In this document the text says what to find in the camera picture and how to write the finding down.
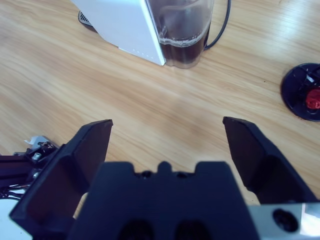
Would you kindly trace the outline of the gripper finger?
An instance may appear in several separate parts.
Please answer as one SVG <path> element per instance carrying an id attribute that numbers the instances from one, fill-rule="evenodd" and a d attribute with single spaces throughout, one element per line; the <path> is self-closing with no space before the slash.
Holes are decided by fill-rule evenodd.
<path id="1" fill-rule="evenodd" d="M 254 123 L 225 116 L 232 161 L 243 185 L 260 204 L 317 203 L 319 200 L 281 151 Z"/>
<path id="2" fill-rule="evenodd" d="M 9 214 L 30 235 L 68 235 L 74 213 L 105 161 L 112 120 L 83 125 L 49 159 Z"/>

